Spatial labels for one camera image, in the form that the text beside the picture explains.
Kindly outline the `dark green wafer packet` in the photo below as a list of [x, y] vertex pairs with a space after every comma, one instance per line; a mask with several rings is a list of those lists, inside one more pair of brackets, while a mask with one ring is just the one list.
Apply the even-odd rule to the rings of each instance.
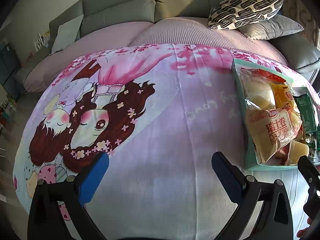
[[300, 112], [305, 135], [316, 138], [319, 120], [317, 108], [312, 97], [306, 93], [294, 96], [294, 99]]

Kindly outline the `patterned beige curtain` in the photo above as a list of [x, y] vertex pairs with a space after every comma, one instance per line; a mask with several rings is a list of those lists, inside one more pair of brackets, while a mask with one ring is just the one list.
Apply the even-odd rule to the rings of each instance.
[[302, 0], [284, 0], [280, 13], [302, 25], [300, 35], [319, 49], [319, 26]]

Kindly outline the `pink sofa seat cover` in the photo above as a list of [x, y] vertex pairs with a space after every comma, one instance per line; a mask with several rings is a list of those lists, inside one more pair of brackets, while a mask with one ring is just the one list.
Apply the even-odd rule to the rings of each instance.
[[94, 31], [64, 50], [50, 55], [40, 49], [16, 74], [29, 93], [45, 90], [78, 57], [99, 50], [111, 50], [142, 44], [204, 44], [255, 54], [288, 65], [284, 55], [270, 42], [247, 39], [237, 30], [210, 30], [204, 18], [173, 17], [157, 23], [127, 22]]

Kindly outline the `green snack packet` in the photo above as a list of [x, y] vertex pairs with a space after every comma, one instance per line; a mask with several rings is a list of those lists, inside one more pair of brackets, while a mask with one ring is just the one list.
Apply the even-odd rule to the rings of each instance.
[[309, 159], [315, 162], [319, 157], [319, 141], [317, 132], [307, 133], [305, 135], [305, 142], [309, 147]]

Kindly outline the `leopard pattern pillow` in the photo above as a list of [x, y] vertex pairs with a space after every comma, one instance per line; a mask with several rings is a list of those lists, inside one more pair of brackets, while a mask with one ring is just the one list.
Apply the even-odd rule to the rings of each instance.
[[222, 0], [209, 13], [209, 29], [238, 29], [273, 18], [284, 0]]

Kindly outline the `grey sofa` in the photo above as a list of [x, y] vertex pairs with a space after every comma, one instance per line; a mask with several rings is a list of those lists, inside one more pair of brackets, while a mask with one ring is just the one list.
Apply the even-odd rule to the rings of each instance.
[[27, 3], [17, 17], [16, 34], [20, 44], [27, 35], [35, 34], [39, 24], [50, 32], [48, 46], [40, 49], [15, 74], [15, 78], [28, 90], [45, 89], [72, 60], [71, 53], [51, 57], [51, 48], [59, 26], [82, 16], [76, 40], [106, 27], [126, 23], [144, 25], [171, 17], [207, 18], [210, 9], [221, 0], [78, 0], [70, 7], [59, 8], [62, 0], [41, 3], [40, 9]]

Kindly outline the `yellow snack packet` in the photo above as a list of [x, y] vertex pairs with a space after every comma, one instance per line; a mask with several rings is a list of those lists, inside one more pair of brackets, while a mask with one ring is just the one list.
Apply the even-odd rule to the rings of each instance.
[[282, 108], [289, 104], [296, 113], [299, 113], [297, 104], [293, 98], [291, 88], [289, 86], [282, 83], [270, 83], [270, 87], [274, 97], [274, 109]]

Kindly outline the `mint green tray box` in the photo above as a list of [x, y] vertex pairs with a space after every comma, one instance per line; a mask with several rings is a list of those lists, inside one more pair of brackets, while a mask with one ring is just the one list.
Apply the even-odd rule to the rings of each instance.
[[253, 140], [251, 135], [249, 134], [245, 120], [246, 120], [246, 102], [245, 97], [242, 89], [242, 84], [240, 82], [239, 72], [241, 68], [247, 69], [262, 69], [267, 72], [270, 72], [274, 75], [277, 75], [287, 81], [287, 83], [292, 87], [294, 91], [294, 95], [300, 94], [308, 94], [310, 100], [312, 101], [313, 105], [316, 107], [316, 112], [319, 113], [319, 96], [316, 93], [315, 89], [312, 85], [307, 81], [305, 77], [298, 74], [297, 72], [285, 68], [283, 71], [279, 71], [279, 67], [265, 67], [259, 64], [255, 64], [252, 62], [248, 62], [241, 59], [234, 59], [232, 62], [232, 74], [234, 77], [235, 87], [238, 94], [238, 102], [239, 102], [239, 109], [240, 109], [240, 116], [242, 121], [242, 131], [244, 136], [244, 169], [248, 171], [284, 171], [284, 170], [295, 170], [297, 169], [297, 165], [278, 165], [274, 163], [273, 165], [261, 164], [259, 159], [256, 157], [255, 148], [253, 144]]

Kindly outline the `orange bread packet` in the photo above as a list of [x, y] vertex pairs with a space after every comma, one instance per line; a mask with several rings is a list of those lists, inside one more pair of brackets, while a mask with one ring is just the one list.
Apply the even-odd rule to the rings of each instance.
[[272, 85], [285, 83], [284, 78], [261, 68], [241, 68], [239, 76], [249, 107], [261, 110], [276, 108]]

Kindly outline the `pink cartoon tablecloth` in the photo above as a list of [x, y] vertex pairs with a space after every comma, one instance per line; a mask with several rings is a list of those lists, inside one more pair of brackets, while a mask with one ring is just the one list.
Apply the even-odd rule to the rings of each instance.
[[236, 205], [212, 155], [244, 165], [234, 59], [289, 69], [195, 44], [144, 44], [75, 59], [42, 91], [17, 149], [12, 176], [25, 211], [38, 180], [63, 182], [104, 152], [109, 167], [85, 208], [107, 239], [214, 239]]

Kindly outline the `swiss roll bread packet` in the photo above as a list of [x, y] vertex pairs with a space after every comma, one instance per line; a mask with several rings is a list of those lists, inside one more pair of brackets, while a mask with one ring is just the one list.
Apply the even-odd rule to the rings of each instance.
[[296, 138], [302, 120], [289, 104], [272, 110], [248, 109], [246, 125], [262, 163]]

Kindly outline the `grey pillow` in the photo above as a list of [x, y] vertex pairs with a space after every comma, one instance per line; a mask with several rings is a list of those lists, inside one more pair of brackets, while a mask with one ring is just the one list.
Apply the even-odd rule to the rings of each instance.
[[300, 33], [303, 30], [302, 25], [283, 15], [276, 15], [267, 21], [247, 24], [238, 28], [242, 35], [252, 40], [272, 40]]

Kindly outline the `cream round bun packet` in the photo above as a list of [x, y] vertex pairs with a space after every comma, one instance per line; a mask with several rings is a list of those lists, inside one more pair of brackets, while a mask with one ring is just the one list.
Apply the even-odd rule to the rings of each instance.
[[307, 144], [298, 142], [298, 141], [291, 141], [290, 148], [288, 153], [287, 159], [287, 166], [290, 165], [297, 165], [300, 157], [309, 155], [309, 147]]

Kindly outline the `light grey small cushion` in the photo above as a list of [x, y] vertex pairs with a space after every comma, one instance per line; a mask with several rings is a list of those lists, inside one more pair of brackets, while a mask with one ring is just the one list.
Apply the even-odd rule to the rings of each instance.
[[70, 44], [76, 41], [83, 18], [84, 16], [80, 15], [59, 26], [51, 54], [65, 50]]

